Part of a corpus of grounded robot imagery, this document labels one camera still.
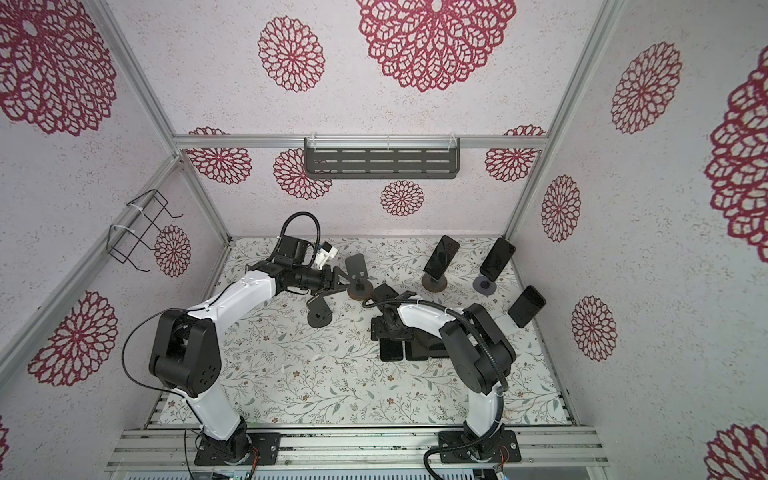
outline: red doily pattern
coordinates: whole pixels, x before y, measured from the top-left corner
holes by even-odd
[[[413,182],[398,180],[384,187],[381,201],[388,214],[407,217],[424,204],[424,190]]]
[[[672,101],[682,67],[674,44],[662,41],[639,54],[616,85],[611,108],[616,128],[633,134],[653,124]]]
[[[541,127],[520,125],[507,130],[504,135],[534,135],[546,134]],[[520,180],[528,176],[538,151],[533,148],[492,148],[485,154],[485,169],[496,180],[504,182]]]
[[[168,225],[160,231],[154,242],[154,249],[157,266],[168,276],[180,276],[190,266],[190,239],[184,230],[176,225]]]
[[[571,317],[571,331],[578,348],[589,358],[605,360],[616,348],[616,322],[608,305],[599,298],[579,300]]]
[[[5,438],[8,435],[8,429],[2,424],[2,417],[0,416],[0,472],[2,472],[2,461],[5,460],[5,453],[8,451],[8,440]]]
[[[117,76],[109,51],[75,0],[4,0],[0,104],[14,121],[78,136],[111,115]]]
[[[581,198],[573,178],[555,178],[541,202],[541,225],[553,242],[561,242],[574,232],[581,214]]]
[[[710,140],[710,205],[728,219],[728,235],[754,245],[768,263],[768,47],[757,69],[731,92]]]
[[[99,292],[85,292],[27,371],[40,383],[73,386],[99,370],[117,337],[118,319],[109,300]]]
[[[280,152],[272,168],[280,188],[296,198],[309,200],[322,197],[333,185],[331,180],[313,180],[307,177],[304,169],[304,150],[300,148]]]
[[[266,24],[259,38],[259,58],[270,78],[289,91],[309,90],[326,69],[317,37],[295,18],[274,18]]]
[[[200,127],[190,135],[229,135],[218,128]],[[245,148],[190,148],[187,156],[197,171],[220,184],[238,184],[250,175],[250,157]]]
[[[445,90],[466,81],[504,41],[513,0],[357,0],[360,33],[382,73],[402,87]]]
[[[768,478],[768,432],[760,425],[731,425],[707,442],[707,480]]]

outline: round phone stand base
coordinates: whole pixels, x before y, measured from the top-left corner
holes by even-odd
[[[332,315],[316,315],[312,316],[312,313],[310,312],[306,316],[306,322],[314,329],[321,329],[324,326],[328,326],[331,323],[331,320],[333,320]]]
[[[352,286],[346,289],[346,292],[352,300],[364,302],[373,295],[373,284],[368,280],[355,282]]]
[[[493,295],[496,291],[496,282],[492,282],[485,275],[481,275],[472,282],[472,286],[485,296]]]
[[[448,280],[445,278],[445,275],[436,280],[429,273],[425,273],[422,277],[422,286],[428,292],[440,293],[448,286]]]

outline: white plastic clip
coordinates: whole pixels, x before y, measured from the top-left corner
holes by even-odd
[[[123,227],[122,225],[112,225],[112,228],[122,228],[123,230],[128,230],[129,232],[136,234],[136,230],[128,227]]]
[[[456,143],[457,143],[456,135],[453,132],[451,132],[451,137],[448,139],[448,150],[446,151],[451,151],[451,149],[456,145]]]

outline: smartphone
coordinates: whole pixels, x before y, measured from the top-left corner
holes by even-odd
[[[503,238],[496,239],[493,248],[480,266],[480,274],[495,282],[515,253],[515,246]]]
[[[547,304],[547,300],[533,287],[528,285],[520,294],[515,303],[509,307],[507,314],[512,317],[519,328],[525,328],[541,308]]]
[[[435,251],[432,252],[429,261],[427,261],[424,271],[434,279],[440,278],[448,269],[448,265],[451,264],[451,260],[453,260],[453,256],[456,255],[460,246],[456,240],[453,240],[448,235],[443,235],[437,247],[435,247]]]

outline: wall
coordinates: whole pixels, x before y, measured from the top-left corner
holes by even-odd
[[[601,0],[110,3],[180,134],[544,134]],[[331,185],[298,152],[190,156],[233,235],[297,210],[331,235],[495,235],[534,159],[462,151],[455,180]]]
[[[81,5],[43,7],[0,8],[0,349],[167,159]],[[51,325],[0,397],[0,478],[93,478],[120,431],[143,424],[155,394],[125,379],[120,344],[150,313],[197,302],[220,252],[178,174],[162,191],[184,214],[173,222],[187,232],[190,266],[160,271],[179,275],[167,256],[187,255],[174,230],[172,241],[160,238],[159,263],[137,252],[151,272],[111,260],[77,305],[82,315],[59,319],[55,333]],[[152,335],[140,332],[128,350],[145,381]]]
[[[160,191],[168,210],[157,224],[174,234],[147,234],[152,246],[167,249],[156,259],[142,247],[129,263],[110,259],[86,289],[67,319],[7,386],[0,397],[0,428],[8,446],[0,453],[0,478],[95,478],[103,471],[124,429],[140,428],[157,394],[131,383],[120,354],[128,333],[149,315],[197,303],[220,252],[217,235],[195,204],[180,172]],[[147,223],[137,223],[143,231]],[[127,250],[127,238],[118,246]],[[147,371],[156,320],[131,337],[126,349],[129,372],[159,386]]]
[[[83,15],[53,5],[52,21]],[[57,57],[62,52],[45,44],[60,32],[45,27],[44,15],[16,4],[3,13],[3,31],[13,34],[3,48],[20,58],[0,87],[0,303],[7,309],[0,349],[168,156],[92,24],[71,27],[85,40]],[[85,51],[96,59],[83,61],[83,70],[100,81],[77,74],[35,80]],[[80,96],[70,98],[72,91]]]
[[[766,475],[766,25],[764,2],[629,2],[513,238],[618,478]]]

